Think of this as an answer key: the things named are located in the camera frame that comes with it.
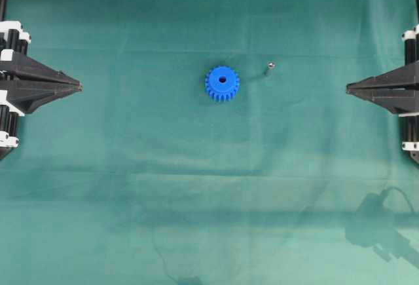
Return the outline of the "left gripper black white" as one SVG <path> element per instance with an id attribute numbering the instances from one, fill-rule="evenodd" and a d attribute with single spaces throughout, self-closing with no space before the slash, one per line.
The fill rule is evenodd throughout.
<path id="1" fill-rule="evenodd" d="M 1 160 L 19 145 L 19 117 L 82 90 L 80 82 L 28 56 L 31 36 L 16 20 L 1 22 L 1 71 L 16 81 L 1 81 Z"/>

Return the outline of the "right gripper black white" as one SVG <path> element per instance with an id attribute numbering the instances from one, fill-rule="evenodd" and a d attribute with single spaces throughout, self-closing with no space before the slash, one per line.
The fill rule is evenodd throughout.
<path id="1" fill-rule="evenodd" d="M 405 66 L 346 85 L 346 93 L 400 115 L 402 150 L 418 163 L 418 25 L 403 32 Z"/>

